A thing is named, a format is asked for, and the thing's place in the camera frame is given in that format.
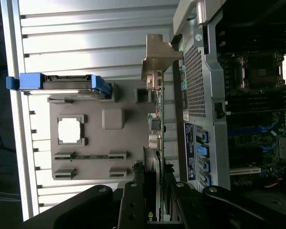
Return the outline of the open black PC case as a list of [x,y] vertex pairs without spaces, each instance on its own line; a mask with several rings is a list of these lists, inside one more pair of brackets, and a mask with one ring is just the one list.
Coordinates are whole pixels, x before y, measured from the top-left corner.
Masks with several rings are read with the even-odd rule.
[[218,54],[275,51],[286,55],[286,0],[181,1],[178,30],[187,183],[220,186],[286,215],[286,187],[231,189],[225,82]]

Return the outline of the blue disk caddy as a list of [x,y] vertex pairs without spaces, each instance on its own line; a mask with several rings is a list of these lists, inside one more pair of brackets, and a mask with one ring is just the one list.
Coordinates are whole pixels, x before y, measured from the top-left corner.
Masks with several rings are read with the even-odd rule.
[[112,85],[94,74],[63,76],[21,73],[18,78],[8,76],[6,87],[25,95],[63,95],[95,99],[110,99],[112,96]]

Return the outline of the CPU socket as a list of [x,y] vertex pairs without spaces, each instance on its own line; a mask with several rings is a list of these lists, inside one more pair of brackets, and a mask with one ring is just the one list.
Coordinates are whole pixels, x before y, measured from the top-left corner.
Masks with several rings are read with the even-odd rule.
[[251,90],[279,87],[285,81],[282,76],[283,57],[276,53],[247,56],[245,83]]

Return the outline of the blue expansion slot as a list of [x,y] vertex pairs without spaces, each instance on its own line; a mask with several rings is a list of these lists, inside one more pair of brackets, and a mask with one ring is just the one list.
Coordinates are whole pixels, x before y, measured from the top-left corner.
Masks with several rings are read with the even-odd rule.
[[260,122],[259,120],[243,119],[231,122],[228,125],[227,133],[229,136],[236,135],[256,135],[266,133],[276,126],[276,121]]

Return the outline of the silver hard disk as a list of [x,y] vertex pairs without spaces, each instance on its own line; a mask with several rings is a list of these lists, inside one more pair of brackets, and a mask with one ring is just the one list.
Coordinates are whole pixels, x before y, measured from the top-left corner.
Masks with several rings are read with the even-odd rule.
[[21,91],[70,91],[72,94],[92,94],[100,98],[110,98],[112,87],[101,76],[87,75],[45,75],[42,73],[21,73]]

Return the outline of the grey parts rack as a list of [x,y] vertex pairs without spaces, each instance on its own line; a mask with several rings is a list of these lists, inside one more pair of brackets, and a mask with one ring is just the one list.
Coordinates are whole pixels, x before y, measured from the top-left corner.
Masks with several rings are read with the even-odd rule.
[[[155,96],[137,80],[112,83],[110,99],[53,95],[50,106],[51,169],[55,180],[131,179],[133,166],[144,161],[150,128],[147,116],[155,111]],[[78,143],[61,144],[58,122],[81,123]],[[56,160],[70,156],[123,156],[124,159]]]

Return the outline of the green RAM stick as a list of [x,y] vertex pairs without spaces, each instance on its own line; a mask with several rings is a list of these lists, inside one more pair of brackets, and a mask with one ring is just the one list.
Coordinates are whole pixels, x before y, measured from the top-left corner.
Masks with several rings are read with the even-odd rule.
[[80,160],[80,159],[124,159],[123,156],[91,156],[91,155],[79,155],[79,156],[70,156],[70,157],[55,157],[56,160]]

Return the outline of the green motherboard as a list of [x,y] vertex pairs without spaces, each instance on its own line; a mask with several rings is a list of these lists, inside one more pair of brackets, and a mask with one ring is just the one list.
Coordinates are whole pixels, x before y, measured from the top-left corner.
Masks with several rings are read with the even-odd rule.
[[224,73],[233,190],[286,187],[285,56],[275,51],[217,56]]

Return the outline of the silver CPU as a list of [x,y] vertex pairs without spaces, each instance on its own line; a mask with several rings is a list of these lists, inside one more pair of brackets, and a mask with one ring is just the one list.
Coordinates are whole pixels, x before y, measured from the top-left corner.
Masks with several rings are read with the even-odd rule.
[[58,139],[61,144],[78,143],[81,139],[81,123],[76,118],[62,118],[58,122]]

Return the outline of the white expansion slot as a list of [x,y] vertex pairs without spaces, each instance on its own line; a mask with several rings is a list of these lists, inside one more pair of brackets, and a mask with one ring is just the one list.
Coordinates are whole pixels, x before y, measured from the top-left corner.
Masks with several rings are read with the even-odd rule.
[[240,168],[231,168],[230,176],[240,176],[240,175],[250,175],[250,174],[260,174],[260,167],[240,167]]

